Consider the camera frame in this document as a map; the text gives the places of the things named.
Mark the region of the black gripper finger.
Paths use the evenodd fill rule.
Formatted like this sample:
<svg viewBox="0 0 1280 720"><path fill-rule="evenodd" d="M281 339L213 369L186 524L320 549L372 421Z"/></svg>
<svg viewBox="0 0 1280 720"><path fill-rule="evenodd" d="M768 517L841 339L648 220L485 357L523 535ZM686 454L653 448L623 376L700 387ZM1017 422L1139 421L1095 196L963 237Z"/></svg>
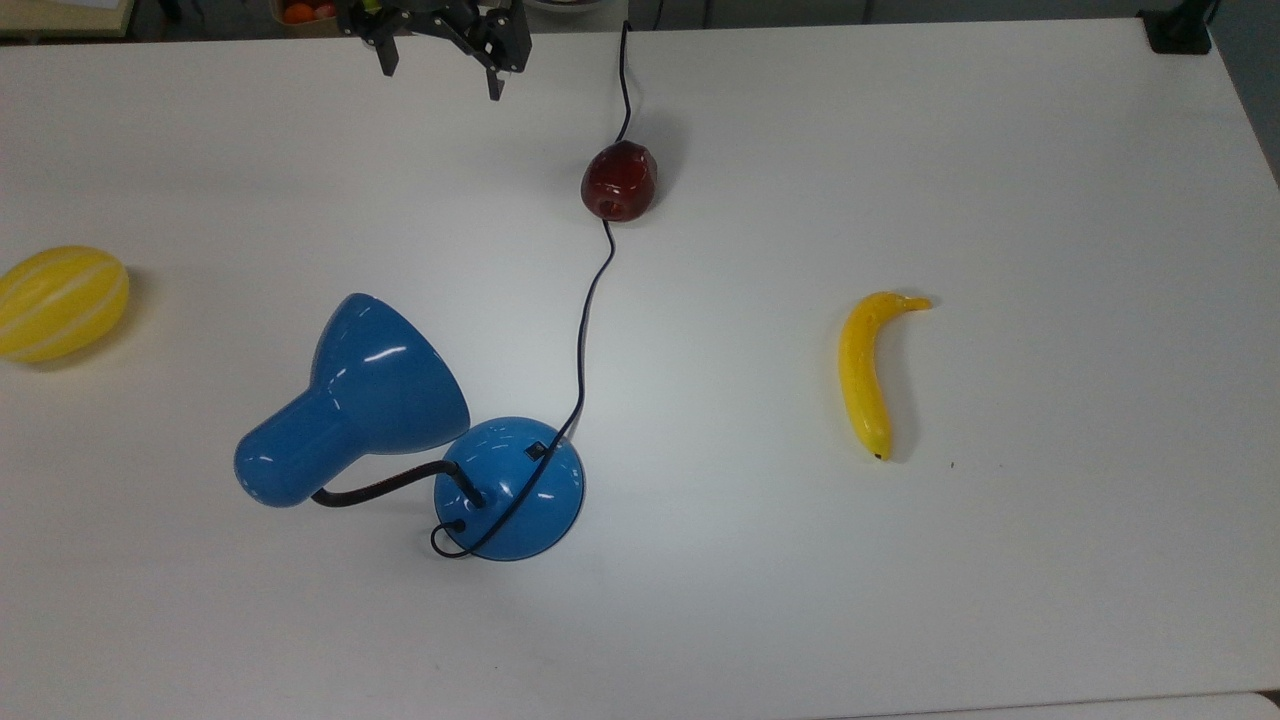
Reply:
<svg viewBox="0 0 1280 720"><path fill-rule="evenodd" d="M466 40L486 72L489 99L500 100L506 81L500 73L525 70L532 50L532 37L524 22L479 22Z"/></svg>
<svg viewBox="0 0 1280 720"><path fill-rule="evenodd" d="M392 77L399 63L399 54L396 46L396 33L399 29L399 18L374 18L361 31L362 41L375 51L381 73L385 77Z"/></svg>

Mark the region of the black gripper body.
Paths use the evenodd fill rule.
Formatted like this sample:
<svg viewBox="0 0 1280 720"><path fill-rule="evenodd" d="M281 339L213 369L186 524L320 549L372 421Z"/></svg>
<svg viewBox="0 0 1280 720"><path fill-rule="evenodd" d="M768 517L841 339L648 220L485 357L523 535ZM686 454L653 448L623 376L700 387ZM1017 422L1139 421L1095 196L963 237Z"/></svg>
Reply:
<svg viewBox="0 0 1280 720"><path fill-rule="evenodd" d="M361 37L402 32L470 37L483 28L527 28L521 1L339 1L343 35Z"/></svg>

